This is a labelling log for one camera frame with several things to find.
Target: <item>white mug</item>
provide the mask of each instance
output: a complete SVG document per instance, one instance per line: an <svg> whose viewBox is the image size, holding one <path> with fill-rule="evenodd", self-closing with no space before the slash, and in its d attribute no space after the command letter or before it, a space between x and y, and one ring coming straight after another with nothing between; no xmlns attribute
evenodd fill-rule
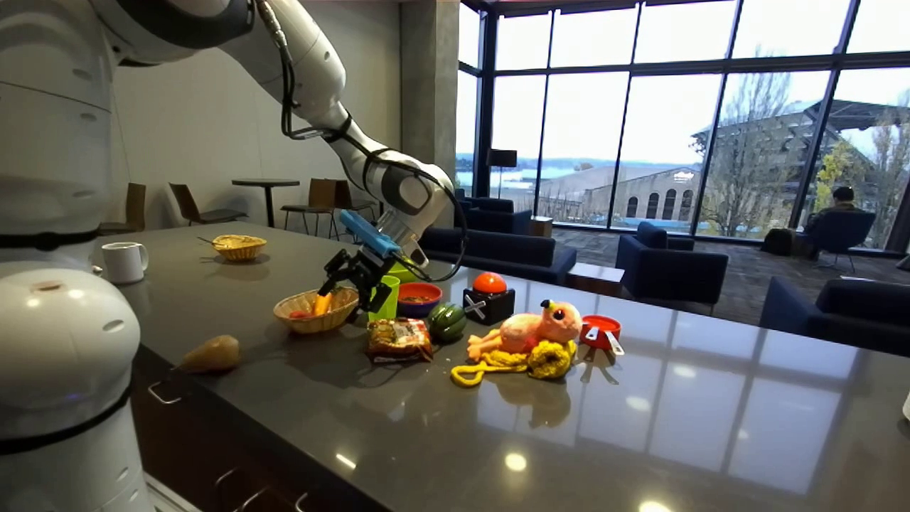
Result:
<svg viewBox="0 0 910 512"><path fill-rule="evenodd" d="M149 250L143 243L106 243L95 271L115 284L143 281L149 271Z"/></svg>

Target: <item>lamp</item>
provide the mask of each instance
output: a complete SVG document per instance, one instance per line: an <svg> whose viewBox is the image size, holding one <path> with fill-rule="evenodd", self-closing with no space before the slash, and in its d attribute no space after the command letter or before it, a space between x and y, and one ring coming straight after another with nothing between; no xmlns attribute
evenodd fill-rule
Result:
<svg viewBox="0 0 910 512"><path fill-rule="evenodd" d="M517 169L517 150L513 147L493 147L489 150L489 165L499 165L502 169L502 183L495 187L495 197L505 197L502 187L505 187L505 169Z"/></svg>

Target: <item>orange fruit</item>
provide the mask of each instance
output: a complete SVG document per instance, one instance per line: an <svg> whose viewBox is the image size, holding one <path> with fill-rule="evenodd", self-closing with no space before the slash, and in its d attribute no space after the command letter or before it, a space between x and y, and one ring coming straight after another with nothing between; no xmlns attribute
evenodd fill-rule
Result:
<svg viewBox="0 0 910 512"><path fill-rule="evenodd" d="M505 274L479 274L473 291L485 297L507 297L510 284Z"/></svg>

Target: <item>gray countertop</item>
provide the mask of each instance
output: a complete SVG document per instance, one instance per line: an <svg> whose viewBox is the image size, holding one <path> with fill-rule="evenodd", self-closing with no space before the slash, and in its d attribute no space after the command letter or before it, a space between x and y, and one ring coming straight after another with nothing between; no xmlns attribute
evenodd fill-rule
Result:
<svg viewBox="0 0 910 512"><path fill-rule="evenodd" d="M222 265L196 236L267 236ZM150 274L123 288L143 344L176 365L233 334L240 369L200 378L236 413L391 510L906 510L910 361L712 315L510 280L514 310L571 300L623 325L625 359L564 385L449 381L465 344L431 365L374 368L364 329L296 339L273 304L320 288L341 243L256 226L146 231ZM460 302L473 271L448 284Z"/></svg>

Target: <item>cabinet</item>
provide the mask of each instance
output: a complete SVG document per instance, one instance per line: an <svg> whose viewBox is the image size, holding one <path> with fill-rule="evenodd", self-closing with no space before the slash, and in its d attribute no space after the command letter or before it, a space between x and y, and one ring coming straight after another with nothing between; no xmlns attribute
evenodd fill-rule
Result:
<svg viewBox="0 0 910 512"><path fill-rule="evenodd" d="M146 347L132 408L146 473L203 512L384 510Z"/></svg>

